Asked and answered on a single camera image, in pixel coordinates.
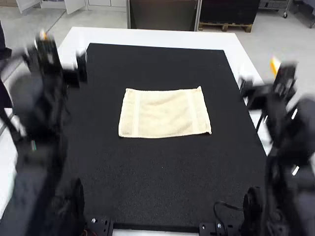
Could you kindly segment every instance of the gray floor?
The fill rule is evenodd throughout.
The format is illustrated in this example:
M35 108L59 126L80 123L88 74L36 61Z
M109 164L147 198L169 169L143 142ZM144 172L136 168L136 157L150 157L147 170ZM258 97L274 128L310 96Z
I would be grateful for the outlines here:
M126 14L122 12L77 11L67 15L61 9L37 8L21 15L15 7L0 7L0 16L7 44L13 49L32 43L40 30L49 30L60 45L72 26L126 28ZM258 13L251 33L241 28L229 28L228 32L237 34L264 81L273 79L271 57L299 62L297 99L305 93L315 95L315 28L309 29L309 22L310 19L301 13L289 13L284 19L281 12L264 11ZM211 27L205 31L221 30Z

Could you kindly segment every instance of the white table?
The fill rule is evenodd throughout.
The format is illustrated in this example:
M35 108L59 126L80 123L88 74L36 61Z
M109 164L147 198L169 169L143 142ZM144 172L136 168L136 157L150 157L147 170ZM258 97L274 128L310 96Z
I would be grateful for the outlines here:
M224 50L237 82L240 75L245 75L252 76L254 84L263 83L234 33L73 27L58 49L61 63L63 65L73 65L76 63L76 52L87 49L90 43ZM255 125L257 124L259 117L260 113L251 114L251 118ZM264 124L261 125L258 134L265 144L265 152L268 153L271 148L268 144L270 138ZM11 196L15 176L14 166L16 153L9 132L8 130L5 130L0 137L0 216L2 216L5 206ZM164 235L183 235L183 233L170 232L114 231L115 236L123 236L126 234L129 236L142 236L143 234L155 236L156 234L160 235L162 233Z

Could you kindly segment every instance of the black foam mat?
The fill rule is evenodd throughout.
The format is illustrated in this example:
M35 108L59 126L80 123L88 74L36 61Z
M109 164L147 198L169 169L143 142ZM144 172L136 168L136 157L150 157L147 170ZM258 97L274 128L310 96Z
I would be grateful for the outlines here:
M215 201L241 206L247 189L262 185L266 156L224 51L91 44L87 68L88 84L69 92L63 178L81 178L86 214L106 215L119 228L191 231L215 220ZM126 88L198 86L212 135L118 136Z

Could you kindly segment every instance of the black cable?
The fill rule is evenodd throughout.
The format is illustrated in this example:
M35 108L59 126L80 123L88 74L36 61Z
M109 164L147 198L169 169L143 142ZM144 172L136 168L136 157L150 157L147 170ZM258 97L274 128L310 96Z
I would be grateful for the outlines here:
M230 205L226 202L223 202L223 201L218 201L218 202L215 202L214 205L213 205L213 213L215 214L215 217L216 219L219 221L219 223L222 225L223 229L224 229L224 233L227 235L227 231L226 231L226 228L224 226L224 223L223 221L220 219L220 217L218 216L217 214L217 211L216 211L216 205L221 205L221 206L224 206L224 207L227 207L229 209L232 209L232 210L238 210L238 211L243 211L243 208L242 207L237 207L237 206L233 206L233 205Z

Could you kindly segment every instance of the towel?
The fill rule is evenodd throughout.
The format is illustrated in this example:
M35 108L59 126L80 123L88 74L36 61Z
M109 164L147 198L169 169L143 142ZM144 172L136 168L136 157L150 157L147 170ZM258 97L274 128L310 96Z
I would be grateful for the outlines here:
M172 91L127 88L118 134L128 138L167 138L211 134L201 87Z

